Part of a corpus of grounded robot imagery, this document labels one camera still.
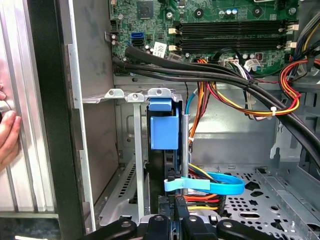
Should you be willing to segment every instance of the yellow wire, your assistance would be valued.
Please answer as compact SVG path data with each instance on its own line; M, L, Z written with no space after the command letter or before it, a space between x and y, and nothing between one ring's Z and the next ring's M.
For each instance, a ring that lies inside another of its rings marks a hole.
M216 206L188 206L188 210L196 210L196 209L208 209L208 210L217 210Z
M308 43L311 39L311 37L313 36L313 34L316 32L316 30L320 27L320 23L318 23L317 26L315 26L315 28L310 32L309 36L307 37L307 39L305 40L305 43L303 45L303 51L307 49Z
M210 179L214 179L212 176L210 176L208 173L206 173L205 171L203 171L201 168L189 163L189 166L193 167L194 169L197 169L198 171L202 172L204 175L206 175L208 178Z
M222 95L222 93L220 93L219 91L217 92L219 94L219 96L221 98L223 98L226 102L232 104L233 106L240 108L240 109L244 109L243 107L239 106L238 104L234 103L233 101L231 101L230 99L226 98L224 95ZM294 110L296 110L300 105L300 101L299 99L296 102L296 105L291 108L291 109L287 109L287 110L280 110L280 111L276 111L276 115L279 114L289 114L291 112L293 112ZM260 111L250 111L250 113L252 113L253 115L263 115L263 116L272 116L273 112L269 111L269 112L260 112Z

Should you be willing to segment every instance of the side panel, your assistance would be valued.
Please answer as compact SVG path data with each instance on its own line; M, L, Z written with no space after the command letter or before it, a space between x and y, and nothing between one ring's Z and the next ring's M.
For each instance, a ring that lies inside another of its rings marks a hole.
M50 159L28 8L24 1L0 2L0 71L7 95L1 106L22 117L20 151L0 173L0 215L54 212Z

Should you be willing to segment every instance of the black ram slot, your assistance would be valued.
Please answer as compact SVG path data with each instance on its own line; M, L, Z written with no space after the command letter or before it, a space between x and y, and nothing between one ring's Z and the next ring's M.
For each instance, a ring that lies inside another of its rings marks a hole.
M284 38L215 38L215 39L175 39L176 45L185 53L203 53L232 47L240 50L277 50L283 47Z
M175 28L184 37L217 35L261 35L280 34L286 26L282 20L262 21L226 21L226 22L191 22L175 21Z

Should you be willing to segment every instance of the human hand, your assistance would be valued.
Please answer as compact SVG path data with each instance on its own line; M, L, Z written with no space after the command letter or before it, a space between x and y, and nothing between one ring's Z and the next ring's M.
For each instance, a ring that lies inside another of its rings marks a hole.
M6 95L0 91L0 100ZM5 169L17 156L19 151L18 136L21 117L15 111L4 114L0 123L0 172Z

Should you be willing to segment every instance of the screw hole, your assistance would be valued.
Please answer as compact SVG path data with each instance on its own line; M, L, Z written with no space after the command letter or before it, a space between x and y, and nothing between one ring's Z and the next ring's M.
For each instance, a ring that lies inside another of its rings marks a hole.
M279 208L278 208L277 206L271 206L270 208L271 208L271 210L273 210L273 211L279 211Z

